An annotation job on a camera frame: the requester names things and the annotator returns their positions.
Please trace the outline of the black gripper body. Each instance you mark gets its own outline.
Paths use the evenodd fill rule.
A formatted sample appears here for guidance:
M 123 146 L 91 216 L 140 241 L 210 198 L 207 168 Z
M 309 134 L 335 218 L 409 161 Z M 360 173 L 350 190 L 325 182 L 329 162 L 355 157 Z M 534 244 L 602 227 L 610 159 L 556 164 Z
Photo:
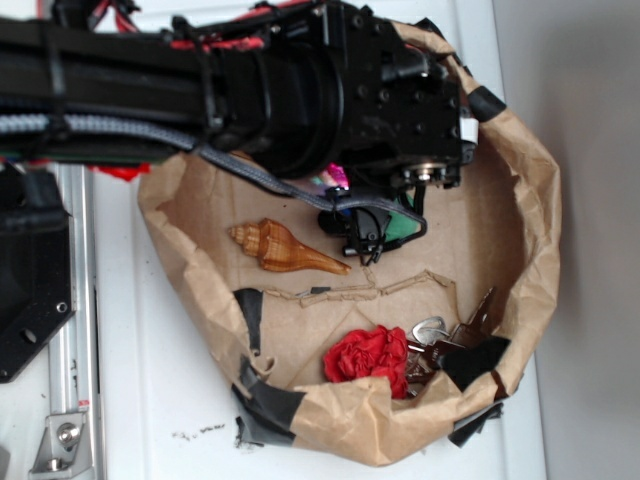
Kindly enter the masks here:
M 336 159 L 351 185 L 453 188 L 473 158 L 469 118 L 444 56 L 423 29 L 340 1 L 324 5 L 325 41 L 339 66 L 344 120 Z

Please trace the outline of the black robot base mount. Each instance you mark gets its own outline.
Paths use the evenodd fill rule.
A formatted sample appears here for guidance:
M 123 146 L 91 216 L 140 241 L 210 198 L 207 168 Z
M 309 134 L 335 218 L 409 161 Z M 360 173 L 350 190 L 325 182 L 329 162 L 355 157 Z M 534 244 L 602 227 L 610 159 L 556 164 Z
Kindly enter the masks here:
M 73 313 L 69 214 L 46 170 L 1 172 L 1 382 L 15 380 Z

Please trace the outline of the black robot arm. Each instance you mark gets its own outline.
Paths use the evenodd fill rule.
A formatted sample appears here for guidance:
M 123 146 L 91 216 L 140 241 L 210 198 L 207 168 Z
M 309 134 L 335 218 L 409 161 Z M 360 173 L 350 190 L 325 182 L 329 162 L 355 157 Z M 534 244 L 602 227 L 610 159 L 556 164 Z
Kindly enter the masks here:
M 248 154 L 281 179 L 330 164 L 379 187 L 459 184 L 475 143 L 469 111 L 437 55 L 388 20 L 341 1 L 258 4 L 238 19 L 158 33 L 65 22 L 1 22 L 1 111 L 40 114 L 3 132 L 6 153 L 138 163 L 163 154 L 137 134 L 84 134 L 73 115 L 149 121 L 194 149 Z

